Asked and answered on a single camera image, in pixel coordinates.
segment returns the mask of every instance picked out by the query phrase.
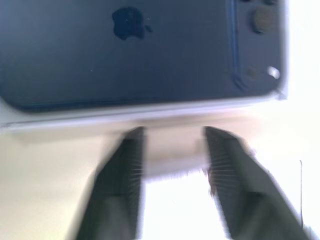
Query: silver phone frame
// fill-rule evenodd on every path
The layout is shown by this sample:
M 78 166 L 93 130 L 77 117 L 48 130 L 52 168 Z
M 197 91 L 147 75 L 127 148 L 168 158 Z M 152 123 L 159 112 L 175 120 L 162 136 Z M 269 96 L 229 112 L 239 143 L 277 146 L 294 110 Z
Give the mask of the silver phone frame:
M 265 96 L 231 98 L 223 100 L 192 101 L 181 103 L 162 103 L 122 107 L 102 107 L 79 110 L 65 110 L 47 113 L 27 113 L 14 109 L 0 98 L 0 132 L 21 129 L 50 128 L 97 123 L 151 120 L 181 115 L 200 115 L 221 113 L 237 108 L 248 107 L 265 102 L 286 100 L 289 94 L 289 9 L 286 0 L 279 0 L 281 11 L 281 84 L 278 89 Z

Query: dark blue phone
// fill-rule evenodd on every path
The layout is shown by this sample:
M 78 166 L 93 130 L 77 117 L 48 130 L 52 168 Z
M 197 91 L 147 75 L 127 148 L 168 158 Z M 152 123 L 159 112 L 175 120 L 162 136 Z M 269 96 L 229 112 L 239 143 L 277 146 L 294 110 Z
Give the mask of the dark blue phone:
M 0 96 L 38 112 L 267 95 L 279 2 L 2 0 Z

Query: smartphone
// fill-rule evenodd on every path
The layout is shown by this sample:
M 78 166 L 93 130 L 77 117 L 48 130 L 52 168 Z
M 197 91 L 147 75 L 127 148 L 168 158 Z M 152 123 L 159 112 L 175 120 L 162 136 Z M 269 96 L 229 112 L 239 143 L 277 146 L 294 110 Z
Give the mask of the smartphone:
M 3 0 L 0 96 L 24 112 L 241 101 L 285 81 L 280 0 Z

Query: apple logo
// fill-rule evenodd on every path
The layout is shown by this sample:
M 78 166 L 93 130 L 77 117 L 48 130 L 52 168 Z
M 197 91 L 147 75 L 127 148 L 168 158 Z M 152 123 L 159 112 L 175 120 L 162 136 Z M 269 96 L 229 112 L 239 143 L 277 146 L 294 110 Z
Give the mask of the apple logo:
M 135 7 L 122 7 L 112 14 L 114 22 L 113 32 L 122 39 L 126 40 L 128 37 L 137 37 L 143 39 L 145 37 L 145 30 L 152 33 L 150 26 L 144 26 L 144 16 Z

